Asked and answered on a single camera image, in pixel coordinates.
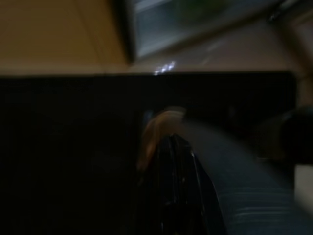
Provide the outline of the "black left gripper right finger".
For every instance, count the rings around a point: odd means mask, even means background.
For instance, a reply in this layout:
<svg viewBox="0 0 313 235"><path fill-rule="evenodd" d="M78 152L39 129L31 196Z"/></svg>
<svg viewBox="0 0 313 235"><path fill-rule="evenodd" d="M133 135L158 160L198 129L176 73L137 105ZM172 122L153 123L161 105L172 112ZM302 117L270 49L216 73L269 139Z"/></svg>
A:
<svg viewBox="0 0 313 235"><path fill-rule="evenodd" d="M225 224L216 189L191 144L174 136L183 235L224 235Z"/></svg>

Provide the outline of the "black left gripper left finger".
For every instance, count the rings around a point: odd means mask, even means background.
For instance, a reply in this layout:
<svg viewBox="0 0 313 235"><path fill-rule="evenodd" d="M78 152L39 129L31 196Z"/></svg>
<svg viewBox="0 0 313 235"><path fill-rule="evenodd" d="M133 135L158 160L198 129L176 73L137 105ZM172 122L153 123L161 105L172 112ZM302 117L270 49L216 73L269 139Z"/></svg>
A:
<svg viewBox="0 0 313 235"><path fill-rule="evenodd" d="M175 202L173 166L172 146L167 136L157 145L139 185L136 211L138 235L171 233L171 206Z"/></svg>

